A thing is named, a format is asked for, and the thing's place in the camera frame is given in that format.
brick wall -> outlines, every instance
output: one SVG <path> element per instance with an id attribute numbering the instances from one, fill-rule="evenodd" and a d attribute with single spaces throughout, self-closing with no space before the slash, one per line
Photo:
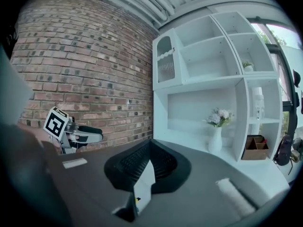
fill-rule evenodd
<path id="1" fill-rule="evenodd" d="M 22 123 L 57 106 L 103 130 L 82 150 L 152 137 L 151 28 L 106 0 L 31 0 L 18 22 L 11 62 L 35 92 Z"/>

bouquet of flowers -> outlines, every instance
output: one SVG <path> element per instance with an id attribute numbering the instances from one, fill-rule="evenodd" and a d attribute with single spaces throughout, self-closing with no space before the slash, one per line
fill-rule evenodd
<path id="1" fill-rule="evenodd" d="M 213 114 L 208 117 L 207 123 L 218 128 L 228 125 L 232 120 L 233 114 L 224 109 L 213 109 Z"/>

potted plant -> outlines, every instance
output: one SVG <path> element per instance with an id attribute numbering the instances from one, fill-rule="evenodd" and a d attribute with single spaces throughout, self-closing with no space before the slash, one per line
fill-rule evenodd
<path id="1" fill-rule="evenodd" d="M 212 154 L 222 149 L 222 127 L 228 125 L 232 120 L 233 114 L 224 109 L 216 108 L 213 114 L 208 117 L 207 123 L 214 126 L 214 134 L 208 143 L 208 151 Z"/>
<path id="2" fill-rule="evenodd" d="M 246 72 L 254 71 L 253 64 L 249 63 L 248 61 L 242 62 L 242 66 L 244 68 L 244 71 L 246 71 Z"/>

white flower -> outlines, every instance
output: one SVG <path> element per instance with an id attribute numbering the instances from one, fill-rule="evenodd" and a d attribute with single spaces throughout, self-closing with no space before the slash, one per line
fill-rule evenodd
<path id="1" fill-rule="evenodd" d="M 227 110 L 224 110 L 224 109 L 220 109 L 218 111 L 218 115 L 220 117 L 223 117 L 224 119 L 228 119 L 229 118 L 229 112 Z"/>
<path id="2" fill-rule="evenodd" d="M 209 116 L 208 119 L 207 119 L 207 121 L 209 123 L 215 123 L 215 124 L 220 123 L 220 120 L 221 120 L 220 116 L 217 115 L 217 114 L 213 114 L 213 115 Z"/>

black hat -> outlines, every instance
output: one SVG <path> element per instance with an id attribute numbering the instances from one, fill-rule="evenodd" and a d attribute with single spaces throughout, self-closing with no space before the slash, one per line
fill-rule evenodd
<path id="1" fill-rule="evenodd" d="M 299 83 L 301 81 L 301 76 L 295 70 L 293 70 L 293 73 L 294 73 L 294 85 L 295 85 L 295 87 L 299 87 Z"/>

